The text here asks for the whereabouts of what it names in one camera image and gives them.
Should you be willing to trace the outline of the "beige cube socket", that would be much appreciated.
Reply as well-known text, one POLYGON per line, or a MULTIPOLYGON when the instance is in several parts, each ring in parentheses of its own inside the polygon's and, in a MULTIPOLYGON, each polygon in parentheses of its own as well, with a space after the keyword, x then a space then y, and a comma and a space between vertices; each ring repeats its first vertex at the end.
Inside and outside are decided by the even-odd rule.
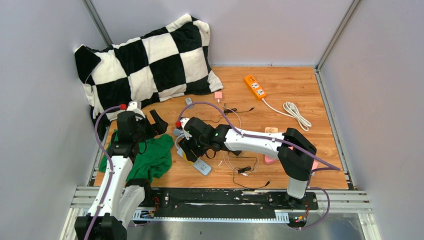
POLYGON ((274 133, 278 133, 278 132, 279 132, 279 130, 278 130, 278 128, 277 128, 277 127, 266 127, 266 128, 264 129, 264 132, 265 132, 265 133, 269 133, 269 134, 274 134, 274 133))

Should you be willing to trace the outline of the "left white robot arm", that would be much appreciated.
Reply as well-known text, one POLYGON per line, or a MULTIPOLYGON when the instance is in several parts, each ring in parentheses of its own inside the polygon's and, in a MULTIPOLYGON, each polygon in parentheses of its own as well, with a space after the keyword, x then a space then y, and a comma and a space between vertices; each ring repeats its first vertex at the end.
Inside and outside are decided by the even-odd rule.
POLYGON ((155 110, 150 110, 154 123, 137 109, 117 115, 117 129, 108 149, 106 171, 93 204, 84 216, 76 218, 74 229, 79 240, 125 240, 127 229, 137 207, 153 201, 150 182, 146 178, 127 181, 140 143, 146 143, 167 131, 168 123, 155 110))

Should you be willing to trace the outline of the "black tp-link power adapter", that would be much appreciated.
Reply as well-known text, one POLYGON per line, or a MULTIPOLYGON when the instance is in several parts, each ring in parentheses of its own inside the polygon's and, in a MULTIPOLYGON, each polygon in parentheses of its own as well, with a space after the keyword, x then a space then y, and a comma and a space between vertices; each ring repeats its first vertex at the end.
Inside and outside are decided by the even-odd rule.
POLYGON ((249 174, 254 173, 257 168, 259 167, 259 155, 256 153, 255 156, 243 156, 241 154, 236 155, 234 152, 229 152, 227 153, 227 158, 226 158, 226 162, 228 163, 228 166, 230 167, 230 169, 232 170, 233 174, 232 174, 232 182, 243 188, 243 189, 248 189, 248 190, 258 190, 258 189, 264 189, 265 187, 269 186, 271 183, 271 180, 268 180, 264 185, 259 186, 259 187, 248 187, 245 186, 243 184, 240 184, 238 182, 236 182, 236 175, 241 175, 241 176, 245 176, 248 177, 249 174), (245 166, 245 167, 234 167, 231 163, 231 159, 254 159, 254 163, 253 166, 245 166))

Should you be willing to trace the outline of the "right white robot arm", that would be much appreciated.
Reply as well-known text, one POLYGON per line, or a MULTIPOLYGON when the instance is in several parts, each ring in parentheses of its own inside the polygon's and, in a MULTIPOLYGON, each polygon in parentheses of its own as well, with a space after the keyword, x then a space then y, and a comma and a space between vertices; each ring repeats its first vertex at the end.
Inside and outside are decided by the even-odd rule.
POLYGON ((197 117, 183 117, 176 122, 184 138, 178 144, 189 161, 195 161, 208 151, 242 151, 268 155, 278 159, 288 176, 286 204, 298 209, 306 201, 305 192, 316 157, 316 147, 298 130, 265 133, 243 130, 231 124, 213 127, 197 117))

